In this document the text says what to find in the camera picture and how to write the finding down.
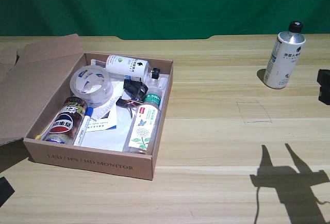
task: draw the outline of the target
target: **green backdrop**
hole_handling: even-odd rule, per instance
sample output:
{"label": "green backdrop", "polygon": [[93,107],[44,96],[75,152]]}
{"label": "green backdrop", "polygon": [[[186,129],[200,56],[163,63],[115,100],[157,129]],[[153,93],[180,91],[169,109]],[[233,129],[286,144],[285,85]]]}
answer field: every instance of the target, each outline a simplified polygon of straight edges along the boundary
{"label": "green backdrop", "polygon": [[0,0],[0,36],[194,39],[276,34],[289,22],[330,33],[330,0]]}

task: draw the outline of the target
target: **packing tape roll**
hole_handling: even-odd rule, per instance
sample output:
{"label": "packing tape roll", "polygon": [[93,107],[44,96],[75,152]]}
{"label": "packing tape roll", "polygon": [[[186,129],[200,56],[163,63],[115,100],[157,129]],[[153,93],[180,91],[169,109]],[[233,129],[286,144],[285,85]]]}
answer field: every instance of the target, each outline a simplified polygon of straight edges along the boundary
{"label": "packing tape roll", "polygon": [[85,100],[89,107],[99,107],[112,96],[109,73],[100,66],[85,66],[76,71],[70,80],[75,96]]}

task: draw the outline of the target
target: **bottle label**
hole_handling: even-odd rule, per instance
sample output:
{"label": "bottle label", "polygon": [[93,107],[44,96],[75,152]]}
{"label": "bottle label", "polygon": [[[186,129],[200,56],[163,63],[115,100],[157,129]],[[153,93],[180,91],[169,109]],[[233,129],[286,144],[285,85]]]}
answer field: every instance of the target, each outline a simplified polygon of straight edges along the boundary
{"label": "bottle label", "polygon": [[106,70],[111,76],[121,75],[132,81],[143,81],[147,65],[146,60],[110,55],[107,59]]}
{"label": "bottle label", "polygon": [[154,102],[158,106],[160,105],[160,96],[154,93],[148,93],[144,99],[145,102]]}
{"label": "bottle label", "polygon": [[286,86],[305,42],[291,44],[277,38],[263,82],[272,88]]}
{"label": "bottle label", "polygon": [[141,105],[138,108],[134,127],[130,135],[129,147],[146,150],[153,133],[158,109],[152,105]]}

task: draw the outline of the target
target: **open cardboard box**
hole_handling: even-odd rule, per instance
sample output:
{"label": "open cardboard box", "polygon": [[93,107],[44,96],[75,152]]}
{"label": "open cardboard box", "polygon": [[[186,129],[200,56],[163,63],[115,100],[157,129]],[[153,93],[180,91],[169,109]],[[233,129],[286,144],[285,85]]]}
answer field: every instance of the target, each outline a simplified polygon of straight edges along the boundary
{"label": "open cardboard box", "polygon": [[0,67],[11,70],[1,75],[0,144],[24,138],[24,145],[37,163],[152,180],[173,80],[171,60],[135,57],[148,60],[152,67],[169,75],[151,155],[35,140],[72,95],[69,83],[73,73],[89,65],[91,59],[106,61],[108,56],[84,53],[77,34],[29,44],[15,66],[12,62],[8,65],[6,56],[2,56],[0,62],[4,61],[5,66],[1,63]]}

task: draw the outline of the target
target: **pen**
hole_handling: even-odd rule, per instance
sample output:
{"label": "pen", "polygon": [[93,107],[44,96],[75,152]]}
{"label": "pen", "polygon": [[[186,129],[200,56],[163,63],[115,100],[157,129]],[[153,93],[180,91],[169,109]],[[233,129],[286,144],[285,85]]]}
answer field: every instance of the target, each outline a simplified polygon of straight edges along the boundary
{"label": "pen", "polygon": [[83,138],[85,136],[89,120],[91,119],[91,116],[93,114],[93,107],[87,107],[86,114],[84,119],[82,120],[83,122],[81,123],[81,126],[79,128],[78,134],[73,142],[74,146],[80,146],[81,142],[83,141]]}

